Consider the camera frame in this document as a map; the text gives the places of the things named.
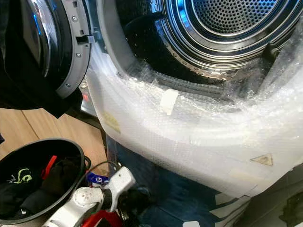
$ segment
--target plastic packaging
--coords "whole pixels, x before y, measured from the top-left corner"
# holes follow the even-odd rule
[[[106,133],[182,176],[254,196],[303,162],[303,25],[268,65],[224,86],[170,78],[139,62],[127,74],[95,44],[87,82]]]

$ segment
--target white tape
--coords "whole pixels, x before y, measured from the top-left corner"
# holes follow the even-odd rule
[[[227,202],[230,202],[232,200],[234,200],[235,197],[232,197],[232,196],[229,196],[229,195],[226,195],[224,193],[220,193],[220,194],[217,194],[215,196],[215,200],[216,200],[216,205],[220,205],[220,204],[223,204],[223,203],[227,203]]]
[[[187,221],[183,223],[182,227],[200,227],[200,224],[197,221]]]
[[[233,227],[233,224],[241,217],[241,215],[246,210],[248,204],[244,205],[243,207],[240,207],[239,209],[235,210],[230,216],[228,216],[226,219],[216,222],[214,224],[214,227]]]
[[[250,201],[250,197],[243,196],[232,204],[229,204],[224,207],[220,207],[214,210],[209,211],[213,215],[216,215],[218,218],[225,218],[232,214],[235,210],[241,207],[243,204],[248,203]]]
[[[178,95],[179,95],[179,91],[174,89],[167,89],[163,93],[162,99],[160,101],[160,107],[164,112],[166,112],[167,116],[171,115],[172,109],[174,108]]]

